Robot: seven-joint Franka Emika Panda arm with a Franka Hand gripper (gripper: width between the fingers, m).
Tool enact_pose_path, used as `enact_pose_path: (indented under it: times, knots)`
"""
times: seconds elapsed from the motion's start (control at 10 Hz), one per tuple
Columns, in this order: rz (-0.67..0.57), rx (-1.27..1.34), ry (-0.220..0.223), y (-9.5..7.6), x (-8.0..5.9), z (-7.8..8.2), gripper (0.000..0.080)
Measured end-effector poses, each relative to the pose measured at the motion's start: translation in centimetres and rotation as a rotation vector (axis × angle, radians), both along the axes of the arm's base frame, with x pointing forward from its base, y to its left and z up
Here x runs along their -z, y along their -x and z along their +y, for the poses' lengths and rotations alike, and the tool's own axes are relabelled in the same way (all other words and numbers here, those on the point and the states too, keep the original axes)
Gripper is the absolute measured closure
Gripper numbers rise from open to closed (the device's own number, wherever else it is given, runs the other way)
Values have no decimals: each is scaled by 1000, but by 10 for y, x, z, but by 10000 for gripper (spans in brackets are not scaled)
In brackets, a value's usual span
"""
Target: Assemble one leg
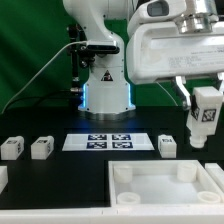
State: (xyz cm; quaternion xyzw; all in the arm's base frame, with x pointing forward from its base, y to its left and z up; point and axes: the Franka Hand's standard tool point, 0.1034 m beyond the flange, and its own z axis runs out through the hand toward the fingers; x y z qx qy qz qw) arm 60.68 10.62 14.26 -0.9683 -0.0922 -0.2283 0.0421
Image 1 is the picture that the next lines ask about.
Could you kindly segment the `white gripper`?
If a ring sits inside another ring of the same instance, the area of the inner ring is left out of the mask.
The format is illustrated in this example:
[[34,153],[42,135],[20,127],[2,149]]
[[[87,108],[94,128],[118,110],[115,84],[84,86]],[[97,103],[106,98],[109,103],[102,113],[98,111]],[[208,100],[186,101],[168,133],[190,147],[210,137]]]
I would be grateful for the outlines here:
[[215,0],[149,0],[128,23],[129,79],[135,84],[172,79],[172,87],[191,108],[186,78],[217,73],[224,94],[224,21]]

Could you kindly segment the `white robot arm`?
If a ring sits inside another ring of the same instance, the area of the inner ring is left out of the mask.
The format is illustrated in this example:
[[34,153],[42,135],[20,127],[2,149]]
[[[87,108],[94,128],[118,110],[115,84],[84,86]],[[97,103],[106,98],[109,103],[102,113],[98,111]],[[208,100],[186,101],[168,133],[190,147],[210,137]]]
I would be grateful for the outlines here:
[[78,110],[96,119],[135,110],[130,85],[224,72],[224,21],[215,0],[62,0],[84,31],[89,78]]

